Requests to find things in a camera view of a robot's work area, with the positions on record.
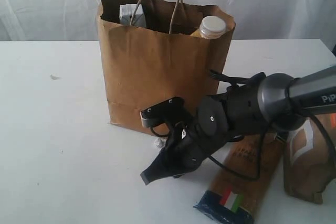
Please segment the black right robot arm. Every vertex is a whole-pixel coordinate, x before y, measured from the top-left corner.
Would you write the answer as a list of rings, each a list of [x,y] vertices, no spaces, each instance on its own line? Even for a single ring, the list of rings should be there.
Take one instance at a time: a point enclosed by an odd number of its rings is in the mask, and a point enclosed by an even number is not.
[[[141,111],[142,125],[151,130],[165,124],[166,143],[150,166],[141,173],[145,184],[195,171],[205,159],[227,143],[245,136],[290,132],[312,119],[324,137],[329,154],[335,147],[318,120],[335,112],[335,67],[302,78],[284,73],[260,72],[251,78],[228,77],[211,71],[215,80],[229,83],[225,93],[202,98],[196,114],[173,97]]]

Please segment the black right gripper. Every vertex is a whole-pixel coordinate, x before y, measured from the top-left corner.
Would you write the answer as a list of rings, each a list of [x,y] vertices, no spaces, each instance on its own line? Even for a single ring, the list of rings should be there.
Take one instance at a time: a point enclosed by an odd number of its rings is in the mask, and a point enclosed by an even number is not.
[[[180,128],[185,137],[175,135],[176,139],[165,147],[141,174],[145,185],[159,179],[180,177],[197,170],[202,162],[228,142],[224,133],[208,136],[199,123],[191,123]]]

